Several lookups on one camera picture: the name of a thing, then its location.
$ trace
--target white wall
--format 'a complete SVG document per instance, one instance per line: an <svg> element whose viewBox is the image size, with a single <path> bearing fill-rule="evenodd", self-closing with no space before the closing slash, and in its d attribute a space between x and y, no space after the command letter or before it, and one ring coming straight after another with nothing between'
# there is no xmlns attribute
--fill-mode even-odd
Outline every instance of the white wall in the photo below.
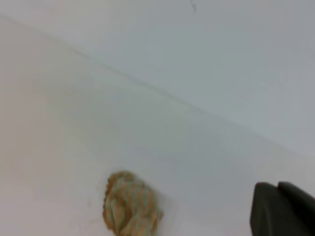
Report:
<svg viewBox="0 0 315 236"><path fill-rule="evenodd" d="M250 235L257 181L315 194L312 158L6 18L0 32L0 235L112 235L102 198L119 168L164 195L162 235Z"/></svg>
<svg viewBox="0 0 315 236"><path fill-rule="evenodd" d="M312 0L0 2L0 13L102 64L308 155L314 8Z"/></svg>

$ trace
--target white surface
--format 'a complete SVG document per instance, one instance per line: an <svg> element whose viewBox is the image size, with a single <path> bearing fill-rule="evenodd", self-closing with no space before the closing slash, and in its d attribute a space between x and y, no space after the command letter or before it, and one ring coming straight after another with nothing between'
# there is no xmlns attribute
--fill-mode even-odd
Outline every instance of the white surface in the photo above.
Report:
<svg viewBox="0 0 315 236"><path fill-rule="evenodd" d="M164 194L162 235L249 236L257 181L315 194L312 158L4 18L0 32L0 235L112 235L102 198L119 168Z"/></svg>
<svg viewBox="0 0 315 236"><path fill-rule="evenodd" d="M314 9L313 0L0 1L0 13L102 64L309 155Z"/></svg>

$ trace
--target white floor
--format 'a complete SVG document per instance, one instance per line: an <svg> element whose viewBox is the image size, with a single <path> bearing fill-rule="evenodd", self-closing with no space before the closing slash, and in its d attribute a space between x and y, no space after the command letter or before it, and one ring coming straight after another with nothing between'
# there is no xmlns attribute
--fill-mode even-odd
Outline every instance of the white floor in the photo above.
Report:
<svg viewBox="0 0 315 236"><path fill-rule="evenodd" d="M135 84L0 18L0 235L112 235L118 169L164 195L162 235L250 235L257 181L315 194L315 160Z"/></svg>

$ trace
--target black object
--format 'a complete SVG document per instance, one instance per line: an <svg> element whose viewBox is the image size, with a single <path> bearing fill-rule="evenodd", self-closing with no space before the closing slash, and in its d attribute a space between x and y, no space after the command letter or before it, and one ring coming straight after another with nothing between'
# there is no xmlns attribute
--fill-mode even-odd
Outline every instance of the black object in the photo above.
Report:
<svg viewBox="0 0 315 236"><path fill-rule="evenodd" d="M315 236L315 199L288 182L257 183L251 228L253 236Z"/></svg>

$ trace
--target dark mark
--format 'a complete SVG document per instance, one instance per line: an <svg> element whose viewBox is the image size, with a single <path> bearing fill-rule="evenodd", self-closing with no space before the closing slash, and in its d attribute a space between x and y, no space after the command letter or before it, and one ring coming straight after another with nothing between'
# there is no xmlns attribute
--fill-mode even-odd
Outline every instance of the dark mark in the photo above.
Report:
<svg viewBox="0 0 315 236"><path fill-rule="evenodd" d="M193 0L189 0L191 7L193 8L193 13L195 14L197 12L197 5L193 2Z"/></svg>

